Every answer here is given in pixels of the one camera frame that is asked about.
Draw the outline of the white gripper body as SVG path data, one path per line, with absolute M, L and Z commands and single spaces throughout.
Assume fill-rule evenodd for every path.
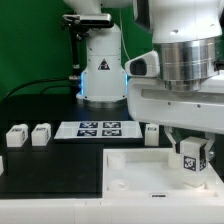
M 224 134 L 224 75 L 183 93 L 167 90 L 156 78 L 131 78 L 128 111 L 139 122 Z

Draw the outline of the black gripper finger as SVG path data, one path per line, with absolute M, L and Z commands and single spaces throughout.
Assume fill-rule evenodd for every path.
M 165 132 L 166 136 L 168 137 L 169 141 L 172 144 L 172 150 L 169 152 L 169 155 L 168 155 L 168 163 L 169 164 L 179 164 L 180 163 L 180 156 L 176 152 L 177 141 L 173 137 L 173 130 L 172 130 L 171 127 L 165 126 L 164 127 L 164 132 Z
M 204 145 L 205 159 L 207 162 L 210 162 L 215 158 L 215 134 L 214 133 L 205 133 L 206 143 Z

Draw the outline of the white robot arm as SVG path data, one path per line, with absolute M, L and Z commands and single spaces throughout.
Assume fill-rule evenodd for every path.
M 217 56 L 224 0 L 64 2 L 74 13 L 63 18 L 87 34 L 80 102 L 125 100 L 136 121 L 224 134 L 224 70 Z M 121 30 L 102 10 L 127 6 L 152 34 L 153 49 L 121 65 Z

